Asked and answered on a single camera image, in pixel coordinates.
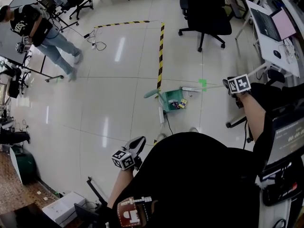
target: floor marking tape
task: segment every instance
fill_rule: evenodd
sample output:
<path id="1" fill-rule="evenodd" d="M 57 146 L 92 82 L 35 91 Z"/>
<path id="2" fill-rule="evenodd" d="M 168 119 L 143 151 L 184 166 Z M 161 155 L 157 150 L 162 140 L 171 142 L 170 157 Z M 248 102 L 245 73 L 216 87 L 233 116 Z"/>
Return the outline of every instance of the floor marking tape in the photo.
<path id="1" fill-rule="evenodd" d="M 163 57 L 162 57 L 162 51 L 163 51 L 163 33 L 165 30 L 165 23 L 161 23 L 161 39 L 160 39 L 160 67 L 158 69 L 158 77 L 157 77 L 157 89 L 161 90 L 161 84 L 162 84 L 162 62 L 163 62 Z"/>
<path id="2" fill-rule="evenodd" d="M 117 24 L 100 25 L 100 26 L 95 26 L 94 28 L 109 27 L 109 26 L 115 26 L 115 25 L 139 24 L 139 23 L 150 23 L 150 21 L 148 21 L 148 20 L 131 21 L 131 22 L 124 22 L 124 23 L 117 23 Z"/>

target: sneaker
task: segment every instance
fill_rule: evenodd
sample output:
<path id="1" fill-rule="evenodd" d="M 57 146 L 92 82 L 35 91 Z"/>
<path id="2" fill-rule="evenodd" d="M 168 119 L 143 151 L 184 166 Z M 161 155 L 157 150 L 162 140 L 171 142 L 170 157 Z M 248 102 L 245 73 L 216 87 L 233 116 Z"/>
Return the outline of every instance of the sneaker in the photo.
<path id="1" fill-rule="evenodd" d="M 84 58 L 84 56 L 82 55 L 82 51 L 80 51 L 80 53 L 74 57 L 74 64 L 77 65 L 77 64 L 81 63 L 83 58 Z"/>
<path id="2" fill-rule="evenodd" d="M 167 135 L 163 134 L 163 133 L 160 133 L 158 136 L 157 136 L 157 142 L 159 143 L 160 141 L 162 141 L 163 139 L 167 138 Z"/>
<path id="3" fill-rule="evenodd" d="M 75 81 L 77 79 L 77 69 L 73 68 L 73 71 L 68 75 L 68 81 Z"/>
<path id="4" fill-rule="evenodd" d="M 190 128 L 189 132 L 198 133 L 199 131 L 196 127 L 192 127 L 192 128 Z"/>

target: display screen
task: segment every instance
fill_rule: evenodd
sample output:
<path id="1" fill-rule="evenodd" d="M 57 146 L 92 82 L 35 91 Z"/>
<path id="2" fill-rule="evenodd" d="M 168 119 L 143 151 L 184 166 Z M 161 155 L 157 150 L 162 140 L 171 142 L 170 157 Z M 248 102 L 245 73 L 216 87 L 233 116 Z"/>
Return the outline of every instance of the display screen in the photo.
<path id="1" fill-rule="evenodd" d="M 272 164 L 304 146 L 304 118 L 275 132 L 274 144 L 268 165 Z"/>

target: white desk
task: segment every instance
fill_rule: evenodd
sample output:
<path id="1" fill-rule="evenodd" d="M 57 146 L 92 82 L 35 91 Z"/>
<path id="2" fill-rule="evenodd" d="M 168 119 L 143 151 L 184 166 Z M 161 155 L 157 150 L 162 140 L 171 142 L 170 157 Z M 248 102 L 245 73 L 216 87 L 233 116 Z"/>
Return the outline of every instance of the white desk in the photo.
<path id="1" fill-rule="evenodd" d="M 247 20 L 245 21 L 242 29 L 239 31 L 239 33 L 236 36 L 236 39 L 238 39 L 238 36 L 241 34 L 241 32 L 243 31 L 244 27 L 246 26 L 246 24 L 249 22 L 250 17 L 252 18 L 255 28 L 256 28 L 256 33 L 257 33 L 257 37 L 258 37 L 258 41 L 260 44 L 260 48 L 261 48 L 261 56 L 262 58 L 265 60 L 265 63 L 262 64 L 261 66 L 257 67 L 254 71 L 252 71 L 251 73 L 248 74 L 248 76 L 251 76 L 253 74 L 255 74 L 257 71 L 259 71 L 260 69 L 264 68 L 264 67 L 271 67 L 272 64 L 274 64 L 275 66 L 282 68 L 284 70 L 286 70 L 287 72 L 291 73 L 292 75 L 299 77 L 300 73 L 299 73 L 299 66 L 298 66 L 298 62 L 295 61 L 291 64 L 289 64 L 287 62 L 287 58 L 284 52 L 284 47 L 281 45 L 284 45 L 284 43 L 282 41 L 275 41 L 263 34 L 261 34 L 258 26 L 256 26 L 256 20 L 255 18 L 252 16 L 251 13 L 251 8 L 256 9 L 262 13 L 268 14 L 270 15 L 271 12 L 262 8 L 261 6 L 258 6 L 248 0 L 246 0 L 246 3 L 249 7 L 249 11 L 250 11 L 250 15 Z M 281 59 L 279 59 L 278 57 L 276 57 L 274 55 L 274 50 L 280 52 L 281 54 Z"/>

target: jeans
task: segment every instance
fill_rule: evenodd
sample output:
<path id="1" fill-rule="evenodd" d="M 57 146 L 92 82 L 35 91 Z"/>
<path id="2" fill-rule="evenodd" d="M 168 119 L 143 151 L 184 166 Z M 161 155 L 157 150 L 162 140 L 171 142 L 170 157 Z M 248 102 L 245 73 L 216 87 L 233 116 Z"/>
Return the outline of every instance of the jeans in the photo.
<path id="1" fill-rule="evenodd" d="M 69 42 L 57 28 L 53 27 L 37 49 L 69 75 L 73 71 L 73 68 L 63 59 L 57 48 L 72 54 L 74 57 L 80 54 L 80 49 L 76 48 L 72 42 Z"/>

